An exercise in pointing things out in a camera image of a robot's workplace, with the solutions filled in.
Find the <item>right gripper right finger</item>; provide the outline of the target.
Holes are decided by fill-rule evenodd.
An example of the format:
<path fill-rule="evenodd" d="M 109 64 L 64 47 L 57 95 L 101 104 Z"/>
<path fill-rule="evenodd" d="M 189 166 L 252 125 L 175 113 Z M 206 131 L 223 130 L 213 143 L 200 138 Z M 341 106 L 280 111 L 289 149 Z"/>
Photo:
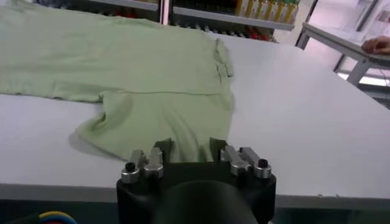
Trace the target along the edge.
<path fill-rule="evenodd" d="M 229 162 L 230 171 L 234 176 L 252 172 L 259 179 L 271 177 L 271 165 L 268 160 L 261 158 L 251 147 L 240 147 L 236 150 L 225 140 L 210 138 L 210 152 L 214 162 Z"/>

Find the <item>person hand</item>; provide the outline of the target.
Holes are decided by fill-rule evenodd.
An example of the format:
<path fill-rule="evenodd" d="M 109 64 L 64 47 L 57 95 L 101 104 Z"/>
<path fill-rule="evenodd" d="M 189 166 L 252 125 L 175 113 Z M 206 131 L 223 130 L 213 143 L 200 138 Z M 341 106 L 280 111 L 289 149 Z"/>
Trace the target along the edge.
<path fill-rule="evenodd" d="M 389 55 L 389 37 L 379 36 L 365 41 L 362 50 L 368 54 Z"/>

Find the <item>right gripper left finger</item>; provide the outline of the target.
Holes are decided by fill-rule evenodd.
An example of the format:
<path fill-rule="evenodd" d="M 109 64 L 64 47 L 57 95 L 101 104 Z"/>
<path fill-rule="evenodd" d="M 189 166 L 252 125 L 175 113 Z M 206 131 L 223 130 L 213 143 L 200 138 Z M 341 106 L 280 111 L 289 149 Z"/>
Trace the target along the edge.
<path fill-rule="evenodd" d="M 137 183 L 142 178 L 149 178 L 153 175 L 161 179 L 164 174 L 164 166 L 169 163 L 173 140 L 171 138 L 157 141 L 153 145 L 150 155 L 142 150 L 134 150 L 130 160 L 121 171 L 123 183 Z"/>

